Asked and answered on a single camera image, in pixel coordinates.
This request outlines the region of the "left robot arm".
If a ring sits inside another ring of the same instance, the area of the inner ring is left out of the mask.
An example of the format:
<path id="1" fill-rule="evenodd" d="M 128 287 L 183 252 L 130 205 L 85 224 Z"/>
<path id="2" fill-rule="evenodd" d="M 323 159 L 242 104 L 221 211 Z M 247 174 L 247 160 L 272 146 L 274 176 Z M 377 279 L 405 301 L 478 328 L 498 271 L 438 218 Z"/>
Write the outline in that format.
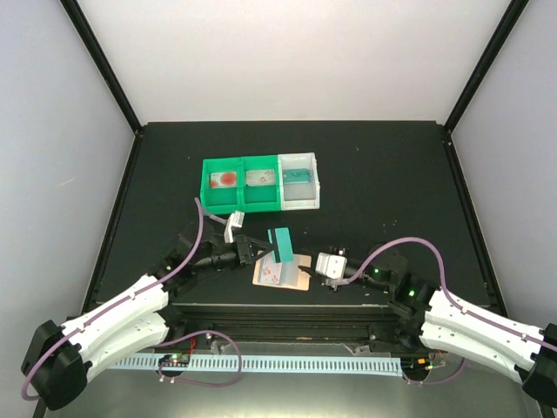
<path id="1" fill-rule="evenodd" d="M 58 410 L 125 357 L 148 347 L 180 346 L 187 327 L 170 304 L 172 294 L 200 270 L 251 266 L 276 253 L 273 237 L 218 236 L 210 226 L 179 234 L 172 249 L 122 293 L 61 325 L 47 320 L 36 328 L 21 366 L 21 396 Z"/>

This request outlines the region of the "white bin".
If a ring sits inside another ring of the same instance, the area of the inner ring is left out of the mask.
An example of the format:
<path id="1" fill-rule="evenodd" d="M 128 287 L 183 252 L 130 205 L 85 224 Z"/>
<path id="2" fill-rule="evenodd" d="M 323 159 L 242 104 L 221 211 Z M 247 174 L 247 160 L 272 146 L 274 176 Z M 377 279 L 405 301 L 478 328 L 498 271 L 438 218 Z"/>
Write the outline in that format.
<path id="1" fill-rule="evenodd" d="M 320 208 L 320 183 L 314 152 L 279 154 L 278 174 L 283 212 Z"/>

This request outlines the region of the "beige card holder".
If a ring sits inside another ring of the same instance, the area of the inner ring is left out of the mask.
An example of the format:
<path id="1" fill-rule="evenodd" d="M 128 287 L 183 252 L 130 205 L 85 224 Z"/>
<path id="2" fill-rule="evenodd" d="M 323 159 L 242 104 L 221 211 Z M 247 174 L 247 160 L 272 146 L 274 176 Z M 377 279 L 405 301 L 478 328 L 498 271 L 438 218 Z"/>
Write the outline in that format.
<path id="1" fill-rule="evenodd" d="M 267 254 L 264 258 L 260 259 L 266 262 L 273 262 L 272 256 Z M 259 260 L 256 262 L 254 267 L 254 272 Z M 292 262 L 281 263 L 282 264 L 282 273 L 281 273 L 281 280 L 279 286 L 261 286 L 261 287 L 274 287 L 274 288 L 282 288 L 282 289 L 289 289 L 289 290 L 296 290 L 296 291 L 308 291 L 310 288 L 310 275 L 304 273 L 298 269 L 298 265 L 301 266 L 311 266 L 312 258 L 308 255 L 301 255 L 301 254 L 294 254 L 294 259 Z"/>

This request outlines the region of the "green bin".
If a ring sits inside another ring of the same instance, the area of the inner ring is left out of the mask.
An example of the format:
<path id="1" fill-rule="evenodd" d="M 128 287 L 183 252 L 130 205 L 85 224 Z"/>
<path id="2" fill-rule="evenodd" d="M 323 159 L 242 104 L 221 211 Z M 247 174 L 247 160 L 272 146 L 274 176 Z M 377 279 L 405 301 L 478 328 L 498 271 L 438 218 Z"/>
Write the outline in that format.
<path id="1" fill-rule="evenodd" d="M 241 207 L 244 212 L 276 212 L 280 209 L 277 155 L 240 158 Z"/>
<path id="2" fill-rule="evenodd" d="M 200 199 L 213 214 L 229 214 L 240 209 L 240 158 L 203 160 Z"/>

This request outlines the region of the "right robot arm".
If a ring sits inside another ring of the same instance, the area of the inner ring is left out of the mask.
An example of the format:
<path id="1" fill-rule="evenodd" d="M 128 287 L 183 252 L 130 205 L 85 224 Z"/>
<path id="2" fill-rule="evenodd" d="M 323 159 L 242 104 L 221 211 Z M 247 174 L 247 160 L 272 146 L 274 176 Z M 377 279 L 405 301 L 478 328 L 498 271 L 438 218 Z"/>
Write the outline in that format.
<path id="1" fill-rule="evenodd" d="M 439 269 L 437 286 L 409 273 L 397 250 L 404 244 L 431 251 Z M 556 406 L 555 324 L 531 326 L 452 293 L 440 251 L 428 240 L 405 237 L 376 246 L 358 268 L 350 266 L 342 251 L 319 253 L 313 267 L 301 270 L 334 290 L 358 280 L 372 282 L 387 294 L 387 305 L 399 316 L 393 338 L 401 348 L 456 354 L 519 383 L 537 402 Z"/>

